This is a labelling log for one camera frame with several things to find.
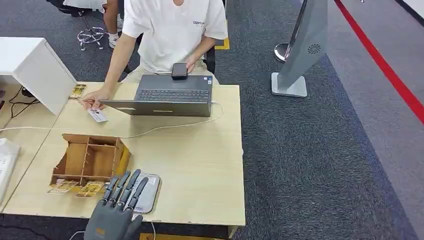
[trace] cardboard organizer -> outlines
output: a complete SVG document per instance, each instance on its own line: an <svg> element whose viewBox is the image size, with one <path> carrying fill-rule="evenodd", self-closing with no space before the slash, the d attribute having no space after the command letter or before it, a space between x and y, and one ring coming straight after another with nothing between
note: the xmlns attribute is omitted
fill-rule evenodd
<svg viewBox="0 0 424 240"><path fill-rule="evenodd" d="M127 170L131 153L121 139L112 136L63 134L66 152L53 169L50 185L58 179L74 180L84 187L88 181L109 182Z"/></svg>

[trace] white cable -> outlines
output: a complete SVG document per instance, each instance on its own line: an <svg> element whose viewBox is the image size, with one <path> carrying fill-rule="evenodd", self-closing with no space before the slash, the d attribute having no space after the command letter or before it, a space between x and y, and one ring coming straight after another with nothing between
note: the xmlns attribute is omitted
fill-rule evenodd
<svg viewBox="0 0 424 240"><path fill-rule="evenodd" d="M151 227L153 228L153 240L156 240L156 230L155 230L155 225L153 225L153 222L151 221Z"/></svg>
<svg viewBox="0 0 424 240"><path fill-rule="evenodd" d="M69 238L69 240L72 240L74 237L75 237L75 235L77 235L77 234L83 234L83 233L85 233L86 231L76 231L70 238Z"/></svg>
<svg viewBox="0 0 424 240"><path fill-rule="evenodd" d="M198 125L198 124L205 124L205 123L210 123L210 122L216 121L224 115L224 107L218 101L212 101L212 103L219 105L221 107L221 114L219 116L215 117L214 119L209 119L209 120L206 120L206 121L193 122L193 123L187 123L187 124L180 124L180 125L159 126L159 127L155 127L153 129L150 129L150 130L143 132L141 134L138 134L138 135L116 136L116 137L121 138L121 139L133 139L133 138L141 137L143 135L146 135L146 134L153 132L155 130L158 130L158 129L172 129L172 128L179 128L179 127L189 127L189 126L194 126L194 125ZM72 128L47 128L47 127L34 127L34 126L20 126L20 127L3 128L3 129L0 129L0 132L6 131L6 130L15 130L15 129L72 130Z"/></svg>
<svg viewBox="0 0 424 240"><path fill-rule="evenodd" d="M6 130L15 130L15 129L70 130L71 128L48 128L48 127L36 127L36 126L19 126L19 127L2 128L2 129L0 129L0 132L6 131Z"/></svg>
<svg viewBox="0 0 424 240"><path fill-rule="evenodd" d="M194 125L198 125L198 124L205 124L205 123L210 123L210 122L216 121L224 115L224 107L221 105L221 103L219 103L217 101L213 101L212 103L217 104L221 107L221 114L219 116L215 117L214 119L209 119L209 120L206 120L206 121L193 122L193 123L187 123L187 124L173 125L173 126L159 126L159 127L150 129L150 130L143 132L141 134L138 134L138 135L120 136L119 138L121 138L121 139L133 139L133 138L141 137L143 135L146 135L146 134L153 132L155 130L158 130L158 129L172 129L172 128L178 128L178 127L188 127L188 126L194 126Z"/></svg>

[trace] white t-shirt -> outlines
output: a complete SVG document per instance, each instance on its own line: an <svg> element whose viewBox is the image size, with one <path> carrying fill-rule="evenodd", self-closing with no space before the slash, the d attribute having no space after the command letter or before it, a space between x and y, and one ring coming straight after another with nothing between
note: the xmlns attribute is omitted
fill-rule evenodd
<svg viewBox="0 0 424 240"><path fill-rule="evenodd" d="M170 73L184 63L202 40L228 37L222 0L125 0L122 32L137 38L140 65L149 72Z"/></svg>

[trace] power strip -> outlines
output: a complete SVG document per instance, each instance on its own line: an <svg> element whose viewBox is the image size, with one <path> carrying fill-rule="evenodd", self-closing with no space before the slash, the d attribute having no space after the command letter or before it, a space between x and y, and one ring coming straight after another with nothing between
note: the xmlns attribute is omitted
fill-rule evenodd
<svg viewBox="0 0 424 240"><path fill-rule="evenodd" d="M6 138L0 138L0 203L3 202L8 189L19 150L17 144Z"/></svg>

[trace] wooden desk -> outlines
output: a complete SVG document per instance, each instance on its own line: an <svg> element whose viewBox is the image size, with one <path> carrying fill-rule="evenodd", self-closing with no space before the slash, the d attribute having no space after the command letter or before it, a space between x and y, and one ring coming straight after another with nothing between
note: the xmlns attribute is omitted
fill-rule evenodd
<svg viewBox="0 0 424 240"><path fill-rule="evenodd" d="M16 128L16 127L39 127L39 128L51 128L53 127L58 116L51 113L44 105L36 104L28 107L17 117L11 119L11 104L7 101L10 100L16 92L19 90L21 85L7 85L1 86L1 89L6 90L6 95L3 100L6 103L0 111L0 128ZM28 102L23 96L18 96L15 99L16 102ZM22 110L24 105L17 105L14 108L14 114ZM19 152L18 159L10 178L6 194L4 195L3 201L0 202L0 213L3 212L6 203L11 198L14 190L18 186L21 178L24 176L25 171L31 164L41 145L47 137L49 130L41 129L16 129L7 130L0 132L0 138L7 138L8 140L18 144L21 149Z"/></svg>
<svg viewBox="0 0 424 240"><path fill-rule="evenodd" d="M138 84L119 85L114 99L131 99ZM100 88L89 83L87 92ZM161 177L155 207L148 222L244 226L245 202L239 87L213 88L224 115L213 122L188 127L159 129L147 135L123 139L132 157L129 170L140 168ZM204 121L198 117L130 116L104 109L109 121L96 123L70 100L4 209L7 214L89 218L100 194L92 199L75 194L47 194L53 167L65 153L63 133L128 137L159 126ZM221 114L212 106L212 117Z"/></svg>

